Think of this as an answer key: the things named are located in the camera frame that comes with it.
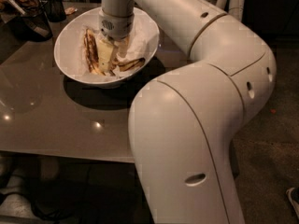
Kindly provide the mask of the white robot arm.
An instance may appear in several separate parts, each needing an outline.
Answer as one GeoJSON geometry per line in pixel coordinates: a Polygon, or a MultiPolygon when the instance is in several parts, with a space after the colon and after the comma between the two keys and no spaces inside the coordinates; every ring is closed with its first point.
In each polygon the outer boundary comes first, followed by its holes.
{"type": "Polygon", "coordinates": [[[105,33],[125,37],[134,6],[191,61],[147,83],[130,108],[131,150],[155,224],[245,224],[229,148],[274,89],[272,50],[206,0],[102,0],[105,33]]]}

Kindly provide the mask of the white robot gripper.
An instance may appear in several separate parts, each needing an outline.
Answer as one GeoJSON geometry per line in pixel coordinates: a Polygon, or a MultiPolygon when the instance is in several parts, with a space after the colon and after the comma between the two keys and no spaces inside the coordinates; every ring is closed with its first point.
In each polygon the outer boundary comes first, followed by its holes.
{"type": "Polygon", "coordinates": [[[103,35],[107,35],[114,40],[120,40],[116,42],[116,46],[108,38],[102,38],[97,43],[98,50],[98,63],[99,69],[102,72],[109,72],[112,68],[112,61],[117,57],[123,59],[129,47],[130,38],[127,37],[133,28],[135,15],[132,14],[129,17],[116,17],[108,15],[103,9],[99,11],[99,26],[103,35]]]}

